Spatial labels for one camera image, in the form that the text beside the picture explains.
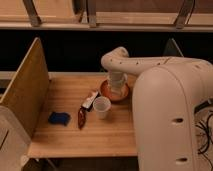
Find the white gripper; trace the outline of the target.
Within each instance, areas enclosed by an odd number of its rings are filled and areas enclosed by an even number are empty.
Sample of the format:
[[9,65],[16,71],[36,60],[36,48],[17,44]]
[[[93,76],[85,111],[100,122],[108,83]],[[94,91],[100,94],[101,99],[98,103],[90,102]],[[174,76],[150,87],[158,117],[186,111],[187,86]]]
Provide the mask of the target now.
[[108,87],[112,93],[121,95],[122,88],[127,81],[127,75],[123,72],[109,72],[107,77]]

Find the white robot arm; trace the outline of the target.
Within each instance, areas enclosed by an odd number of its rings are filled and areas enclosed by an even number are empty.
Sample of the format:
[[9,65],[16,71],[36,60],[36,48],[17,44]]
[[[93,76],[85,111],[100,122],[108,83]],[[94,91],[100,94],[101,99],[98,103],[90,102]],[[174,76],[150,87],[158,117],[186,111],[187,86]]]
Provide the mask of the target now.
[[133,125],[140,171],[198,171],[196,118],[213,103],[213,64],[186,57],[131,58],[118,47],[101,58],[110,72],[137,77]]

